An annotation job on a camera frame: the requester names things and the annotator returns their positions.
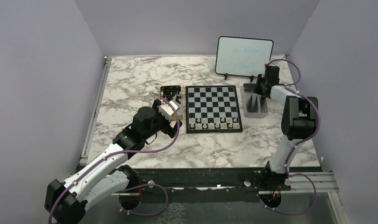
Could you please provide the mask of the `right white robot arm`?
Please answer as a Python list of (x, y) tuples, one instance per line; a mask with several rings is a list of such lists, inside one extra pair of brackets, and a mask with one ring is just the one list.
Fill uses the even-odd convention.
[(298, 148), (315, 135), (318, 128), (318, 99), (306, 97), (279, 82), (279, 67), (265, 66), (263, 75), (258, 75), (254, 93), (278, 101), (283, 105), (281, 131), (283, 137), (274, 156), (261, 172), (260, 183), (271, 190), (284, 184), (288, 178), (291, 162)]

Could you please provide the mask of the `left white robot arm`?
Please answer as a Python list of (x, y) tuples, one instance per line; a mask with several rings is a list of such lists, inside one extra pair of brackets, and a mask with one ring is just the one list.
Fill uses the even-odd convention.
[(60, 182), (53, 180), (47, 187), (45, 209), (50, 224), (77, 224), (86, 212), (99, 201), (118, 191), (134, 193), (139, 203), (141, 184), (138, 173), (126, 162), (135, 154), (143, 154), (148, 139), (162, 132), (172, 142), (161, 148), (164, 151), (177, 140), (182, 122), (179, 107), (174, 101), (156, 99), (151, 107), (141, 107), (112, 143), (90, 164)]

